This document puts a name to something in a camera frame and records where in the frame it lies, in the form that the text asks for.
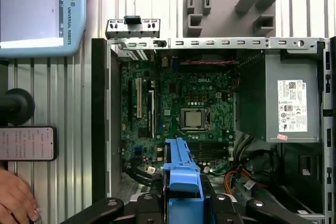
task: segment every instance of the smartphone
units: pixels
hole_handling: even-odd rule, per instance
[[[0,127],[0,161],[53,161],[56,136],[52,126]]]

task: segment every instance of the dell logo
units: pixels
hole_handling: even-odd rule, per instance
[[[198,79],[198,82],[211,82],[210,78],[206,78],[206,79]]]

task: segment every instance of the motherboard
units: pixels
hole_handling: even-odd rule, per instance
[[[160,170],[164,141],[182,137],[207,171],[229,168],[234,80],[223,72],[183,72],[175,59],[121,63],[122,159]]]

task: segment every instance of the gray wall mount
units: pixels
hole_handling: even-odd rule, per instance
[[[274,36],[275,1],[185,0],[183,36]]]

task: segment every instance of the human hand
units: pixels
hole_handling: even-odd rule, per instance
[[[28,217],[36,221],[36,208],[35,199],[28,186],[14,174],[0,168],[0,223],[28,224]]]

